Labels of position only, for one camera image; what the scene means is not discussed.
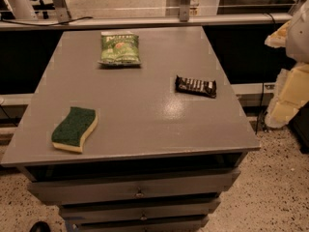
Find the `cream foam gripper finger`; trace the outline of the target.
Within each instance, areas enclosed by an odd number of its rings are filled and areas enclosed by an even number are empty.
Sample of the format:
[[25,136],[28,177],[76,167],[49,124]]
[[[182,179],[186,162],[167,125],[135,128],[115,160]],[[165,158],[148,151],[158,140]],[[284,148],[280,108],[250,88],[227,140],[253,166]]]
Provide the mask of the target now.
[[282,128],[308,102],[309,65],[296,63],[289,71],[282,69],[277,76],[273,98],[267,108],[266,125],[275,129]]
[[290,22],[287,21],[282,26],[280,26],[275,32],[273,32],[271,35],[268,35],[265,40],[265,45],[273,47],[273,48],[285,47],[289,25],[290,25]]

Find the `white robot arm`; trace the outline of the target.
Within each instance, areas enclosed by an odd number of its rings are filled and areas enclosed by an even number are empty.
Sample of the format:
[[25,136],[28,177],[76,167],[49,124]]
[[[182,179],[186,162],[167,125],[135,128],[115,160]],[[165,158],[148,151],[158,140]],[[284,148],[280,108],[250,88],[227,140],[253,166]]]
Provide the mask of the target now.
[[269,35],[265,44],[284,47],[286,55],[295,60],[289,71],[282,69],[277,75],[265,117],[268,127],[282,128],[309,102],[309,0],[291,20]]

